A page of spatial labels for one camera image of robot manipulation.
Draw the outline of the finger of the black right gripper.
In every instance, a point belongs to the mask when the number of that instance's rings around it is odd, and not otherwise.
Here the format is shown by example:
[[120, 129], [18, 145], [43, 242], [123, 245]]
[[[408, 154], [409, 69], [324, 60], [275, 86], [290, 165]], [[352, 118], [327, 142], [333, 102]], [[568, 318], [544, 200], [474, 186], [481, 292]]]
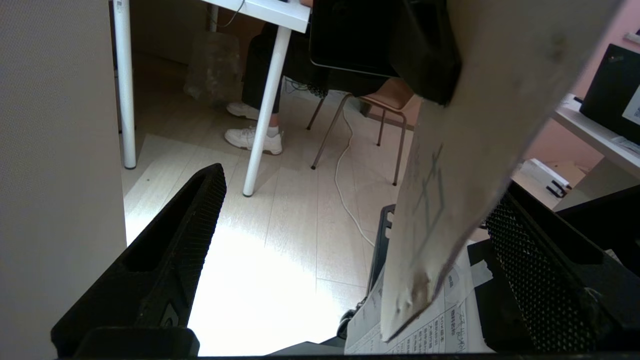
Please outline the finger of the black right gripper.
[[445, 0], [402, 0], [395, 12], [390, 64], [415, 95], [450, 104], [462, 69]]

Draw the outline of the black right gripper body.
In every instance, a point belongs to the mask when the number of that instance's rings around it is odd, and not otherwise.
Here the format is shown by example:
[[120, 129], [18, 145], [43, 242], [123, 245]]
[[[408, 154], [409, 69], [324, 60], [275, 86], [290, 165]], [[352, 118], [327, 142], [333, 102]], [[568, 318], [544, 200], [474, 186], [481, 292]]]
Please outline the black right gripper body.
[[389, 41], [400, 0], [314, 0], [310, 59], [324, 68], [394, 78]]

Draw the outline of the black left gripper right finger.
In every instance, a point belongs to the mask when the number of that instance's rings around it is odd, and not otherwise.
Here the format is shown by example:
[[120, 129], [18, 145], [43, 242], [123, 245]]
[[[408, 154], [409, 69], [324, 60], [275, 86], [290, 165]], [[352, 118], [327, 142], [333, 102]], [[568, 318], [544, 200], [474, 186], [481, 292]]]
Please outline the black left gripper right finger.
[[639, 351], [639, 187], [554, 211], [512, 183], [478, 245], [482, 334], [498, 353]]

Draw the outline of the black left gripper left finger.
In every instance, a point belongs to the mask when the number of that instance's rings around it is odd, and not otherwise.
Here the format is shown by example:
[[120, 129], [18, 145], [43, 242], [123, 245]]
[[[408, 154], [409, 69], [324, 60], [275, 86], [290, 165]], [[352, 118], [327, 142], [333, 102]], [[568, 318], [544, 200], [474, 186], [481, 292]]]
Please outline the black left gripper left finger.
[[195, 357], [188, 322], [226, 198], [223, 166], [197, 171], [50, 331], [59, 357]]

